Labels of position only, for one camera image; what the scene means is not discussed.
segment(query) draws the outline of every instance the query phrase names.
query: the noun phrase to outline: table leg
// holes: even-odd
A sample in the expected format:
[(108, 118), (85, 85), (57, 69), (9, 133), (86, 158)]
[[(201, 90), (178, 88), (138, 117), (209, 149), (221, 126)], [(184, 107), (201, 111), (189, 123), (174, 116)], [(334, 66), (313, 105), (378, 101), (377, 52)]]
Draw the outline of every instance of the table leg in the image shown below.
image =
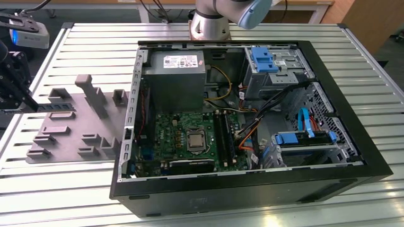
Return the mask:
[(146, 12), (145, 8), (142, 7), (142, 5), (138, 5), (137, 10), (138, 10), (138, 14), (140, 14), (140, 22), (149, 23), (150, 22), (149, 15), (148, 15), (148, 12)]
[(317, 6), (317, 9), (313, 12), (313, 15), (310, 16), (309, 24), (318, 24), (321, 22), (326, 9), (328, 5)]

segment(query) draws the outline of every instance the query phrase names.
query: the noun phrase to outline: wire bundle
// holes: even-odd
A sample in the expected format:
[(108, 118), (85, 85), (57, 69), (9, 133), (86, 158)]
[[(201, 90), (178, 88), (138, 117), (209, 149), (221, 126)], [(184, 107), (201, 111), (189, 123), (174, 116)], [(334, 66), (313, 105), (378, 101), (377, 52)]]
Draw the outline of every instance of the wire bundle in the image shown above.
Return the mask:
[[(154, 4), (156, 4), (156, 6), (158, 7), (158, 9), (162, 11), (162, 13), (160, 13), (157, 10), (156, 10), (156, 12), (165, 18), (166, 23), (172, 23), (176, 19), (178, 19), (178, 17), (181, 16), (181, 13), (182, 13), (182, 11), (184, 11), (182, 9), (181, 9), (181, 11), (180, 11), (177, 17), (176, 17), (173, 20), (170, 20), (169, 17), (168, 17), (168, 14), (166, 14), (166, 13), (170, 11), (170, 9), (169, 9), (168, 11), (164, 9), (164, 6), (162, 6), (160, 0), (153, 0), (153, 2), (154, 2)], [(140, 0), (140, 3), (141, 3), (141, 5), (142, 5), (142, 7), (144, 7), (146, 13), (148, 13), (156, 20), (158, 20), (158, 21), (162, 22), (162, 20), (160, 20), (160, 19), (152, 14), (152, 12), (150, 12), (149, 9), (146, 8), (146, 6), (145, 6), (142, 0)]]

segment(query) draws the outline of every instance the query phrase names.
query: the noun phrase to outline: power supply label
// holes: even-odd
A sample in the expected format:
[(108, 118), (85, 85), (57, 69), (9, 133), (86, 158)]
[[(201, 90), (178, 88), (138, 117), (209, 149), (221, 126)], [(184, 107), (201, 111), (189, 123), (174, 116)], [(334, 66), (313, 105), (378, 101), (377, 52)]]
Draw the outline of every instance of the power supply label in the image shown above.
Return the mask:
[(196, 55), (177, 55), (164, 57), (164, 69), (197, 68)]

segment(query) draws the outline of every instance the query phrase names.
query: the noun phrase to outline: desk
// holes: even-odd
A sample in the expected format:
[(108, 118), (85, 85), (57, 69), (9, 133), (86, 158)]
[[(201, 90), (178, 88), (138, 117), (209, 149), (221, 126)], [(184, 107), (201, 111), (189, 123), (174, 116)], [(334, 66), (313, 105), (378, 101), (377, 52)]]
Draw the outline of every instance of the desk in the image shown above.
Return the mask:
[[(34, 7), (42, 0), (2, 0), (2, 9), (26, 9)], [(149, 15), (141, 4), (129, 3), (130, 0), (53, 0), (44, 9), (137, 9), (141, 23), (149, 23)], [(288, 0), (288, 11), (313, 11), (310, 24), (318, 24), (326, 8), (334, 0)], [(152, 0), (144, 0), (148, 9), (157, 9)], [(161, 0), (165, 9), (194, 9), (194, 0)], [(284, 10), (285, 2), (280, 2), (270, 10)]]
[[(320, 203), (137, 218), (108, 198), (113, 162), (26, 164), (44, 114), (17, 114), (0, 141), (0, 225), (81, 226), (357, 226), (404, 225), (404, 94), (357, 39), (336, 25), (230, 25), (234, 40), (309, 40), (393, 175)], [(77, 74), (92, 74), (102, 92), (130, 88), (138, 40), (186, 40), (186, 24), (74, 24), (61, 29), (36, 75), (34, 99), (52, 88), (77, 91)]]

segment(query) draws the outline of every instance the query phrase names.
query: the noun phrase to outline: red wire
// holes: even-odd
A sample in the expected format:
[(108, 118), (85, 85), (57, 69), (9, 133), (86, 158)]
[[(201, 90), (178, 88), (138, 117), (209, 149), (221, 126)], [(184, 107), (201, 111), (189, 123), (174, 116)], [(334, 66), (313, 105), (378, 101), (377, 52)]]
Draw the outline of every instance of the red wire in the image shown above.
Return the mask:
[(145, 124), (144, 93), (142, 93), (142, 91), (141, 91), (140, 94), (141, 94), (141, 117), (142, 117), (142, 123), (141, 123), (141, 128), (140, 128), (140, 131), (138, 131), (137, 139), (140, 138), (141, 131), (142, 131), (144, 124)]

